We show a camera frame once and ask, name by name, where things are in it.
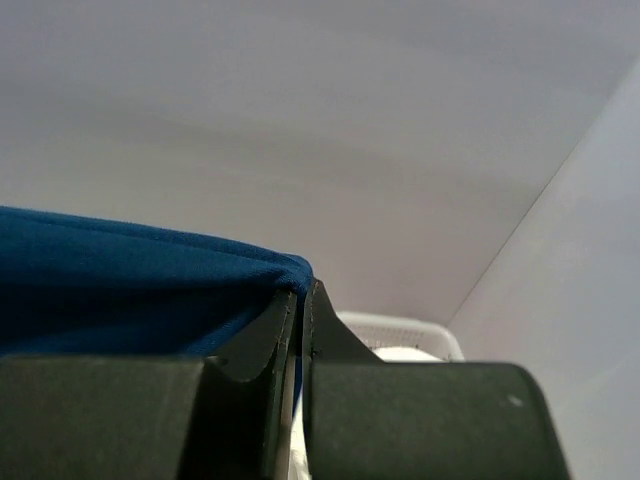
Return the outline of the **blue mickey t shirt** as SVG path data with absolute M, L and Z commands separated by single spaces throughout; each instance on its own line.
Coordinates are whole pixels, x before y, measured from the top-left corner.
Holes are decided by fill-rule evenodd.
M 3 355 L 211 355 L 303 258 L 234 240 L 13 207 L 1 210 Z

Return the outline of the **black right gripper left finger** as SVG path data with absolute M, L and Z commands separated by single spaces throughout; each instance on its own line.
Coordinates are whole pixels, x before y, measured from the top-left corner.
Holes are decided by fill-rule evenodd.
M 284 479 L 295 297 L 276 294 L 207 357 L 1 362 L 5 479 Z

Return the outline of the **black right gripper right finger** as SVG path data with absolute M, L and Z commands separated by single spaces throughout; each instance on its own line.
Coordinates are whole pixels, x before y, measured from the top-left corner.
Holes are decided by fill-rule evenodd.
M 315 479 L 566 479 L 543 392 L 511 363 L 386 362 L 315 281 L 303 317 L 303 425 Z

